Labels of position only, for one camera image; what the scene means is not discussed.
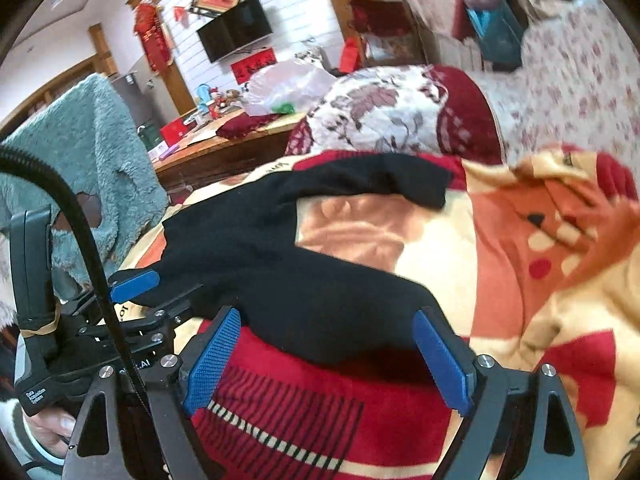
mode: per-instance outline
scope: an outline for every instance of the red poster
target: red poster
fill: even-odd
[[[276,53],[272,48],[267,48],[260,52],[256,52],[249,57],[245,57],[237,63],[233,63],[231,65],[231,70],[233,71],[234,76],[236,76],[236,81],[241,85],[249,81],[251,76],[261,68],[269,65],[275,65],[277,62]]]

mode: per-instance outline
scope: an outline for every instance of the human hand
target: human hand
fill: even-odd
[[[66,456],[67,442],[71,438],[76,420],[61,408],[46,408],[34,416],[22,412],[26,425],[40,445],[53,456]]]

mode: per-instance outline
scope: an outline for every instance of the black tv screen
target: black tv screen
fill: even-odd
[[[272,33],[260,0],[245,0],[198,30],[212,63]]]

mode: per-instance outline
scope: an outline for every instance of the white paneled wall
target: white paneled wall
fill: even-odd
[[[310,36],[321,46],[331,66],[337,66],[344,46],[340,26],[330,0],[260,0],[273,35],[255,43],[251,48],[272,46],[278,61],[294,56],[307,47],[302,41]],[[231,72],[231,64],[249,54],[233,54],[216,63],[210,63],[196,31],[209,23],[210,18],[189,14],[189,26],[184,27],[174,19],[174,7],[189,7],[191,0],[162,0],[162,15],[174,37],[177,49],[175,60],[189,90],[195,94],[198,85],[209,84],[220,90],[237,88]]]

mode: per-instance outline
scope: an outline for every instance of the sleeve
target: sleeve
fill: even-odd
[[[31,434],[17,399],[0,402],[0,429],[31,478],[60,480],[64,460],[49,454]]]
[[[417,205],[439,210],[451,179],[449,171],[417,156],[353,156],[293,173],[281,198],[288,202],[307,196],[401,194]]]

